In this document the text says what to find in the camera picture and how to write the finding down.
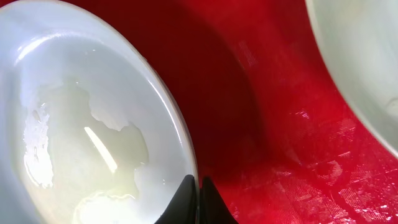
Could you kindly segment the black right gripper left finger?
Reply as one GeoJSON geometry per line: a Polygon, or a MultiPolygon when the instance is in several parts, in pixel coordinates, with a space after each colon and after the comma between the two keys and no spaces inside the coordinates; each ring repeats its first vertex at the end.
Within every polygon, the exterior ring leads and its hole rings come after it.
{"type": "Polygon", "coordinates": [[[196,211],[195,178],[192,175],[186,175],[155,224],[196,224],[196,211]]]}

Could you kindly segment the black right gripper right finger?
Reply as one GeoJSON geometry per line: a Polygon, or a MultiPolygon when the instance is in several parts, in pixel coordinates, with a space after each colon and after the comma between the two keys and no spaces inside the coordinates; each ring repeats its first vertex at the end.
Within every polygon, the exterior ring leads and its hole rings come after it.
{"type": "Polygon", "coordinates": [[[199,224],[238,224],[209,177],[200,189],[199,224]]]}

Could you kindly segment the light blue plate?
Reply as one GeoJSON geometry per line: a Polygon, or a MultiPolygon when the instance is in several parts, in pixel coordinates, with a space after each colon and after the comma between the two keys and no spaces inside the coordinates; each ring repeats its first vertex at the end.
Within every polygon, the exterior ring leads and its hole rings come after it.
{"type": "Polygon", "coordinates": [[[1,8],[2,223],[155,223],[188,175],[178,108],[118,31],[61,1],[1,8]]]}

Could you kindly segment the green plate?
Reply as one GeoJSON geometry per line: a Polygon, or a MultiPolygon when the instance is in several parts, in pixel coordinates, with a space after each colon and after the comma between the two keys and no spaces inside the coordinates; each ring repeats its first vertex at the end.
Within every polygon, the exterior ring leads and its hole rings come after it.
{"type": "Polygon", "coordinates": [[[397,1],[306,0],[318,49],[358,119],[397,155],[397,1]]]}

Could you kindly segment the red plastic tray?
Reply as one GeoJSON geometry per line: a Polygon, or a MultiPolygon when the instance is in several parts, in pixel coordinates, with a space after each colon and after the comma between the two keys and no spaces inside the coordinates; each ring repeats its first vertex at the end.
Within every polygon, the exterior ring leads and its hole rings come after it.
{"type": "Polygon", "coordinates": [[[342,99],[303,1],[82,0],[168,86],[240,223],[396,223],[397,159],[342,99]]]}

